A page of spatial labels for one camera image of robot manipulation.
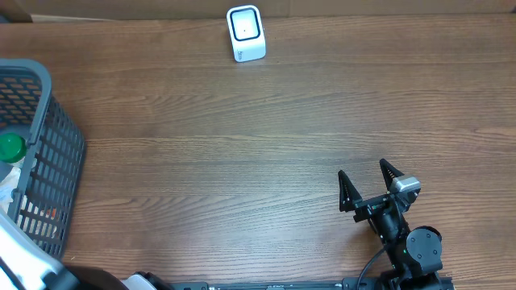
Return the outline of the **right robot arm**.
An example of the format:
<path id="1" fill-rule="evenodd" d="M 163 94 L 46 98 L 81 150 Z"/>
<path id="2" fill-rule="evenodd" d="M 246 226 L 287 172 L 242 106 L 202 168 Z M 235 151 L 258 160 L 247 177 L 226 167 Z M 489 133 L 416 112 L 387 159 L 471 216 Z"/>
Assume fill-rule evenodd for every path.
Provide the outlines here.
<path id="1" fill-rule="evenodd" d="M 397 170 L 386 159 L 379 161 L 386 192 L 363 199 L 348 175 L 340 170 L 339 210 L 353 212 L 355 222 L 368 222 L 382 248 L 366 263 L 359 276 L 344 282 L 355 289 L 445 289 L 442 235 L 436 228 L 409 227 L 404 218 L 421 191 L 415 176 Z"/>

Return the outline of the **green lid jar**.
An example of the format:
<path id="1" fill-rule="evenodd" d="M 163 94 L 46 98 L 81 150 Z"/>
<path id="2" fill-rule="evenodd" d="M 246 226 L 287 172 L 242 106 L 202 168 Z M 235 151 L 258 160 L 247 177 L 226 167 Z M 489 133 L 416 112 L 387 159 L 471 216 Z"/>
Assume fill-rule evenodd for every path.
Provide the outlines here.
<path id="1" fill-rule="evenodd" d="M 15 133 L 1 135 L 0 146 L 0 160 L 5 163 L 17 163 L 27 154 L 25 139 Z"/>

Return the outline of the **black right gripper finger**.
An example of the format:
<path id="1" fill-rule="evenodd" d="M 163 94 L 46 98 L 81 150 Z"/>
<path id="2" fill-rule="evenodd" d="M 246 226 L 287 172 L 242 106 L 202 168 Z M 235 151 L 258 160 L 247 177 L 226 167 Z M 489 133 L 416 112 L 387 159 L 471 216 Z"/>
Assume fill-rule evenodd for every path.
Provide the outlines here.
<path id="1" fill-rule="evenodd" d="M 404 173 L 396 169 L 390 162 L 388 162 L 386 159 L 381 159 L 379 161 L 380 168 L 382 171 L 382 175 L 384 178 L 384 182 L 386 185 L 386 188 L 390 190 L 391 185 L 393 183 L 393 180 L 397 177 L 403 176 Z"/>
<path id="2" fill-rule="evenodd" d="M 362 196 L 357 191 L 347 174 L 340 170 L 338 172 L 339 178 L 339 211 L 350 212 L 354 211 L 356 205 L 362 202 Z"/>

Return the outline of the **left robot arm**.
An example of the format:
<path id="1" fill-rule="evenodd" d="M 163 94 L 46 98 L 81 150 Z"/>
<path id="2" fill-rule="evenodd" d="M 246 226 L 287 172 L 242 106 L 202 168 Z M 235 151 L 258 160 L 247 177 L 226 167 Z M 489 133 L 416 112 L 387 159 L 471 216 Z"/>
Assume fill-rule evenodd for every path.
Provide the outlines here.
<path id="1" fill-rule="evenodd" d="M 145 274 L 119 279 L 96 267 L 66 266 L 39 248 L 1 212 L 1 290 L 157 290 L 170 287 Z"/>

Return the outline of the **brown white snack bag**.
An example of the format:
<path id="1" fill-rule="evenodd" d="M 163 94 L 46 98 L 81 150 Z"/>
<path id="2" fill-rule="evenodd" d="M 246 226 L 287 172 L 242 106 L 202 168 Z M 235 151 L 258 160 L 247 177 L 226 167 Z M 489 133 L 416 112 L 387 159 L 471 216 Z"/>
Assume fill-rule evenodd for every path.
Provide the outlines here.
<path id="1" fill-rule="evenodd" d="M 1 181 L 1 209 L 8 213 L 10 205 L 14 202 L 13 191 L 17 188 L 21 169 L 13 167 L 9 174 Z"/>

